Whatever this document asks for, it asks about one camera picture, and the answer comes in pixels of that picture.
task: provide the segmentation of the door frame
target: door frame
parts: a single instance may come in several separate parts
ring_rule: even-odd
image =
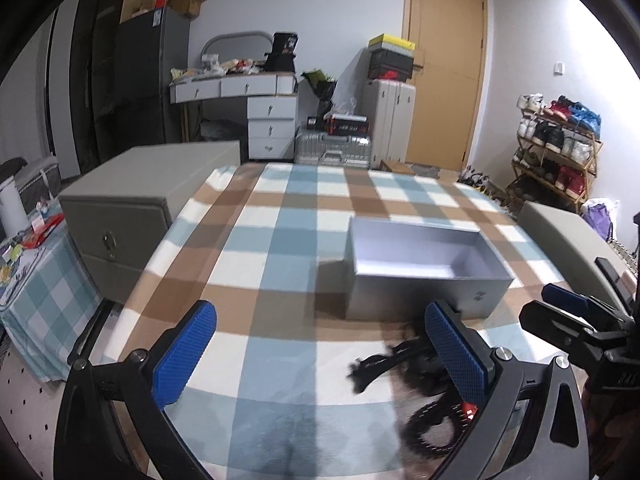
[[[487,48],[487,35],[488,35],[488,0],[482,0],[482,54],[480,59],[480,73],[478,75],[478,92],[476,93],[476,108],[474,110],[474,117],[471,121],[471,128],[469,131],[469,139],[466,144],[465,154],[462,157],[462,168],[466,166],[469,160],[471,152],[471,144],[474,141],[476,126],[478,125],[478,114],[480,113],[480,101],[482,100],[482,89],[484,87],[484,68],[486,64],[486,48]],[[411,19],[411,0],[404,0],[404,13],[402,16],[402,38],[404,40],[409,39],[409,22]]]

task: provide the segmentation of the drawer knob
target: drawer knob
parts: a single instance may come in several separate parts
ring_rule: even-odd
[[[111,231],[105,232],[102,235],[102,243],[104,244],[104,248],[107,249],[107,254],[111,259],[115,259],[116,257],[116,238],[113,236]]]

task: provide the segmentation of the silver suitcase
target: silver suitcase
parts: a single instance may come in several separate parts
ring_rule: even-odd
[[[332,136],[324,132],[300,130],[296,137],[297,164],[321,164],[345,168],[369,169],[371,139],[357,136]]]

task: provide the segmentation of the suitcase handle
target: suitcase handle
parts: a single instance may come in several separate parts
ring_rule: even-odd
[[[337,158],[342,162],[344,155],[338,150],[326,150],[322,155],[320,155],[320,160],[326,160],[328,158]]]
[[[331,142],[333,144],[348,144],[349,143],[349,137],[342,137],[342,136],[333,136],[333,135],[329,135],[329,134],[322,134],[321,139],[322,142]]]

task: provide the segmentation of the blue checkered tablecloth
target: blue checkered tablecloth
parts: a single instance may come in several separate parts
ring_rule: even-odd
[[[52,212],[58,212],[54,204]],[[66,380],[66,358],[100,297],[63,221],[43,244],[44,254],[14,299],[0,307],[6,329],[34,377]]]
[[[437,462],[412,454],[399,436],[426,399],[395,370],[359,395],[347,377],[356,358],[403,339],[399,324],[343,319],[354,215],[482,230],[516,279],[488,319],[469,325],[521,360],[558,353],[525,333],[518,314],[562,276],[475,190],[322,166],[216,170],[156,249],[103,357],[150,348],[199,298],[216,306],[217,332],[166,408],[216,480],[421,479],[434,471]]]

